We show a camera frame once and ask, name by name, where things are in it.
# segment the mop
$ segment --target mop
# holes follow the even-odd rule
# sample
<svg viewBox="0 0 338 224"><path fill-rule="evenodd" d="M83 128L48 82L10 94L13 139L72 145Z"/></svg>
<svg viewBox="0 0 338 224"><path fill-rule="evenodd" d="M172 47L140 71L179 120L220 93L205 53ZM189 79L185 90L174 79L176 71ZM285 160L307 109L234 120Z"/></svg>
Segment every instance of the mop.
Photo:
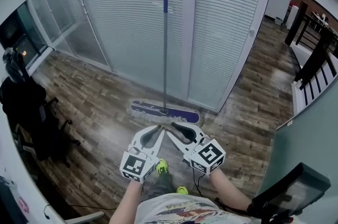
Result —
<svg viewBox="0 0 338 224"><path fill-rule="evenodd" d="M164 52L163 52L163 102L148 99L132 99L127 112L135 118L141 118L150 122L170 124L172 122L186 122L202 126L202 116L195 110L167 104L167 21L168 0L163 0L164 13Z"/></svg>

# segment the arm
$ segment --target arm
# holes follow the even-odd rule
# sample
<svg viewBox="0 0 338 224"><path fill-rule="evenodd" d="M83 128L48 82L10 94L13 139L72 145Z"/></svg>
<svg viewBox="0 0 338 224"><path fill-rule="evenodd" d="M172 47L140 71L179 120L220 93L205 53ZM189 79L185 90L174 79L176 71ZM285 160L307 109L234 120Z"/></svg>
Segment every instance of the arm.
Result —
<svg viewBox="0 0 338 224"><path fill-rule="evenodd" d="M243 211L248 209L251 200L236 188L220 169L210 174L210 180L225 205Z"/></svg>
<svg viewBox="0 0 338 224"><path fill-rule="evenodd" d="M142 184L130 181L126 193L110 219L109 224L133 224L140 202Z"/></svg>

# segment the wooden floor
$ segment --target wooden floor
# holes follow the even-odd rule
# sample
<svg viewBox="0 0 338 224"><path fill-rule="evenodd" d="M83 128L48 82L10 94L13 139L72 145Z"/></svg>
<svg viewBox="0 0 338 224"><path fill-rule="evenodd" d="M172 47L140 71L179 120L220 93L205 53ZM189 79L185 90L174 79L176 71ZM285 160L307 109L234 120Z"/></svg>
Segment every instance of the wooden floor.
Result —
<svg viewBox="0 0 338 224"><path fill-rule="evenodd" d="M292 56L283 43L285 37L285 30L264 20L221 112L201 111L205 116L202 129L227 153L221 169L250 197L262 182L276 127L293 115L290 84L295 74ZM50 160L39 162L39 166L68 204L116 207L128 184L119 174L123 152L138 130L151 125L126 113L128 100L160 100L160 95L58 52L39 66L34 79L45 87L48 98L58 97L57 116L61 121L73 120L67 131L82 142L69 152L69 169ZM185 185L197 195L191 168L170 142L163 143L159 157L168 161L175 185ZM156 172L146 181L145 191L154 179ZM206 176L201 179L200 190L211 199L217 196ZM80 214L96 211L76 210ZM107 223L113 211L105 212L99 223Z"/></svg>

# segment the chair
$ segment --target chair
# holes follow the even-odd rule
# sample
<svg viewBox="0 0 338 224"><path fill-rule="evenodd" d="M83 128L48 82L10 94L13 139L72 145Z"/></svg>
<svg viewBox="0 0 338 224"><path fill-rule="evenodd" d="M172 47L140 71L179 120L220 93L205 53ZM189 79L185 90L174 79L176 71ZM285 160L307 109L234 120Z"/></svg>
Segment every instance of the chair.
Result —
<svg viewBox="0 0 338 224"><path fill-rule="evenodd" d="M38 160L52 157L54 160L60 159L70 167L65 157L66 145L81 144L77 139L70 139L64 135L66 125L72 121L66 120L59 129L59 120L50 111L52 103L57 103L58 99L45 101L45 89L28 75L21 57L19 53L14 52L5 60L6 70L10 76L0 86L3 111L10 120L18 123L31 135L32 146ZM20 144L30 146L21 136L19 137Z"/></svg>

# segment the neon yellow shoe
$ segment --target neon yellow shoe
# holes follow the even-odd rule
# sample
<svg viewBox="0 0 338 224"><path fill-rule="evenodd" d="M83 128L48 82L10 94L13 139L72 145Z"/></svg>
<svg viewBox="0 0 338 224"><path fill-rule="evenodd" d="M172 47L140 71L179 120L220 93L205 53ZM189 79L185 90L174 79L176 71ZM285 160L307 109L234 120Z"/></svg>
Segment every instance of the neon yellow shoe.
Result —
<svg viewBox="0 0 338 224"><path fill-rule="evenodd" d="M184 195L188 195L189 192L188 192L188 189L186 189L185 186L179 186L176 190L176 193L178 194L184 194Z"/></svg>
<svg viewBox="0 0 338 224"><path fill-rule="evenodd" d="M161 159L159 160L159 163L158 163L157 166L156 166L156 170L157 170L157 172L158 172L159 175L160 175L162 172L169 173L168 163L167 163L163 158L161 158Z"/></svg>

